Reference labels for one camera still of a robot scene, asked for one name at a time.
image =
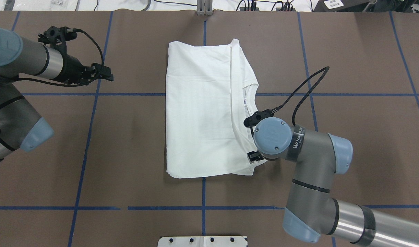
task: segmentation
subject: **robotic arm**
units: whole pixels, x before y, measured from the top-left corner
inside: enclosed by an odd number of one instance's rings
[[[77,58],[67,55],[66,41],[75,39],[77,33],[86,34],[94,42],[101,54],[101,64],[83,66]],[[27,152],[35,149],[54,134],[13,82],[35,80],[57,86],[84,86],[96,79],[113,81],[110,68],[103,64],[101,49],[83,30],[52,26],[39,34],[38,41],[43,44],[0,28],[0,161],[19,148]],[[20,73],[61,83],[20,79]]]
[[[305,242],[316,243],[321,234],[361,246],[419,246],[419,224],[330,197],[333,177],[344,174],[352,159],[352,144],[329,133],[289,127],[264,111],[253,133],[256,152],[250,161],[284,158],[296,162],[285,208],[284,230]]]

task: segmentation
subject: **blue joint cap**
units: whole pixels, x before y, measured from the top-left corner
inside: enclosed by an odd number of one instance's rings
[[[287,208],[284,209],[283,228],[292,237],[307,243],[316,243],[321,237]]]
[[[29,152],[54,136],[54,131],[48,122],[41,117],[26,135],[20,148]]]
[[[336,157],[336,174],[344,174],[348,171],[352,160],[352,144],[349,140],[329,134],[333,143]]]
[[[268,117],[255,127],[254,142],[261,153],[275,155],[289,147],[291,136],[286,122],[277,117]]]
[[[0,28],[0,66],[15,61],[22,48],[23,42],[17,33]]]

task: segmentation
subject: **folded white cloth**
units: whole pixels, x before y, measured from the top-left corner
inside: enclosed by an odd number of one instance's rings
[[[229,45],[168,48],[167,172],[175,178],[252,175],[257,150],[243,125],[252,115],[258,82],[237,39]]]

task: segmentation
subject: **white label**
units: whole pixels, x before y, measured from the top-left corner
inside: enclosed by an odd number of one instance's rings
[[[62,6],[63,5],[63,0],[52,0],[51,4]]]
[[[324,1],[324,3],[328,9],[334,9],[334,8],[339,8],[339,7],[344,6],[341,0],[328,0],[328,1]]]

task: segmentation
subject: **paper sticker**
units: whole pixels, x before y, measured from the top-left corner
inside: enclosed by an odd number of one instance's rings
[[[328,0],[328,1],[324,1],[324,3],[328,9],[334,9],[334,8],[339,8],[339,7],[344,6],[341,0]]]
[[[63,0],[52,0],[51,4],[63,6]]]

